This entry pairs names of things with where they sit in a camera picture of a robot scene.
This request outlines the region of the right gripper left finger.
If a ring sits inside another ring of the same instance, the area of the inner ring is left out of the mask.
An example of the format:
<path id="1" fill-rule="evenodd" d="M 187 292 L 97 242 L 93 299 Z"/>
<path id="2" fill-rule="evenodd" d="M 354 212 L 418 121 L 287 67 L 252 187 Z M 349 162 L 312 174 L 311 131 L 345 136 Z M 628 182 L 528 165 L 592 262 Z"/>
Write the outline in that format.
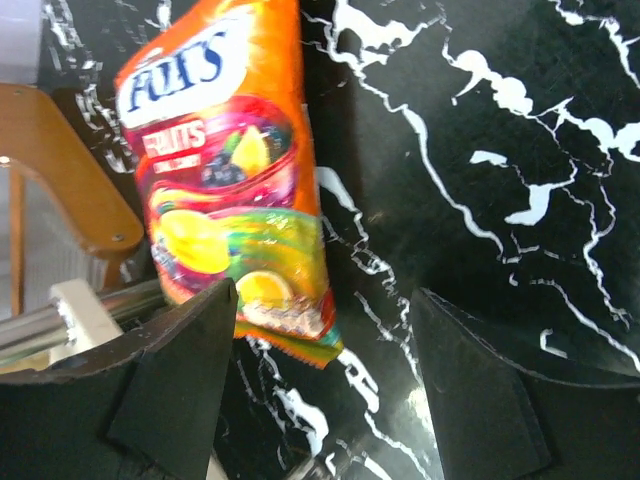
<path id="1" fill-rule="evenodd" d="M 44 370 L 1 378 L 5 479 L 202 479 L 235 328 L 231 280 Z"/>

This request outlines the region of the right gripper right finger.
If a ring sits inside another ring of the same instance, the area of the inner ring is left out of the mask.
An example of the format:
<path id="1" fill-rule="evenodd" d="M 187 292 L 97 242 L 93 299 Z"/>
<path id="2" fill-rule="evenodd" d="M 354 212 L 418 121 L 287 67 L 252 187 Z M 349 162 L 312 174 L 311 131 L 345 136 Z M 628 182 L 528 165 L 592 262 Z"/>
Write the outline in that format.
<path id="1" fill-rule="evenodd" d="M 638 377 L 534 348 L 424 288 L 410 320 L 445 478 L 638 478 Z"/>

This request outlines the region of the orange Fox's candy bag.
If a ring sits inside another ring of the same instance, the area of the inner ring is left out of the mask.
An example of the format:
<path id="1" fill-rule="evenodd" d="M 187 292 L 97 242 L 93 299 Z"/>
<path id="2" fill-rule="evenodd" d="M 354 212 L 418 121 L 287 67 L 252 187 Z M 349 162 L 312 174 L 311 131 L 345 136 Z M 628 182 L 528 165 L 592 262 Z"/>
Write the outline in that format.
<path id="1" fill-rule="evenodd" d="M 167 300 L 229 279 L 237 337 L 322 368 L 342 351 L 295 1 L 199 1 L 115 80 Z"/>

